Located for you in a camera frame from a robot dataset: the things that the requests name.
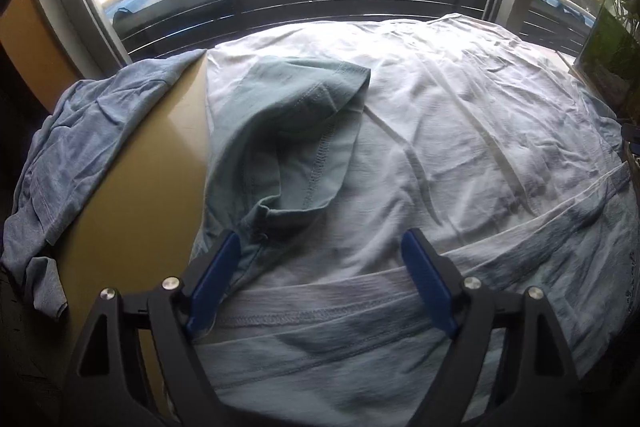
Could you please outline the blue-grey garment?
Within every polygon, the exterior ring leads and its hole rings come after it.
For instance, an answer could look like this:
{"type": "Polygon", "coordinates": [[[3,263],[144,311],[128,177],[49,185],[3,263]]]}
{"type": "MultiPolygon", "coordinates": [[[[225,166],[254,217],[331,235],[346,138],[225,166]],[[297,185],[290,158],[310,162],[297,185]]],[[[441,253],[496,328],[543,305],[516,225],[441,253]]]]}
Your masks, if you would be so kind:
{"type": "Polygon", "coordinates": [[[47,248],[81,213],[131,133],[202,54],[147,58],[110,78],[79,80],[35,132],[3,223],[1,256],[35,310],[51,319],[66,310],[47,248]]]}

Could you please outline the glass fish tank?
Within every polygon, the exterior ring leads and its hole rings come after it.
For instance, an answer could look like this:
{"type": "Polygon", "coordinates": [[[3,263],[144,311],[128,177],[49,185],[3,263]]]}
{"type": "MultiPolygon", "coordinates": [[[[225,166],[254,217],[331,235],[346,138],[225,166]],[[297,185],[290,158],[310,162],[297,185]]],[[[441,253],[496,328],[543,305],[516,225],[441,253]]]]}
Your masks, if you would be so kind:
{"type": "Polygon", "coordinates": [[[625,0],[604,0],[574,71],[617,117],[639,122],[639,19],[625,0]]]}

